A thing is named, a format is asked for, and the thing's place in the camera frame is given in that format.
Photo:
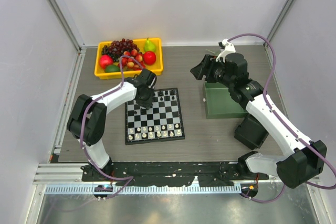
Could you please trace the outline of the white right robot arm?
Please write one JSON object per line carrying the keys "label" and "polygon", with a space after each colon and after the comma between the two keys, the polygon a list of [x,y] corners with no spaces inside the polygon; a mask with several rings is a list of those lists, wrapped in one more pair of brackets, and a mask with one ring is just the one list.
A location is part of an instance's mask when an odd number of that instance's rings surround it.
{"label": "white right robot arm", "polygon": [[251,149],[238,159],[240,177],[272,175],[294,189],[322,173],[326,145],[312,141],[293,126],[263,93],[262,85],[249,78],[242,54],[229,54],[224,60],[206,54],[190,72],[197,80],[227,87],[231,98],[247,111],[235,130],[235,139]]}

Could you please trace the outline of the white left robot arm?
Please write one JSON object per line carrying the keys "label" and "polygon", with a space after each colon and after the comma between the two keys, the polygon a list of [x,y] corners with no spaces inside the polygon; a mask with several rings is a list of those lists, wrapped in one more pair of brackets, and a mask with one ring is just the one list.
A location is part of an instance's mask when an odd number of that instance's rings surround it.
{"label": "white left robot arm", "polygon": [[132,100],[143,108],[151,108],[156,80],[156,74],[143,69],[137,77],[122,78],[119,85],[106,92],[91,97],[82,94],[77,98],[67,130],[79,141],[99,180],[108,180],[113,170],[112,159],[102,141],[107,115]]}

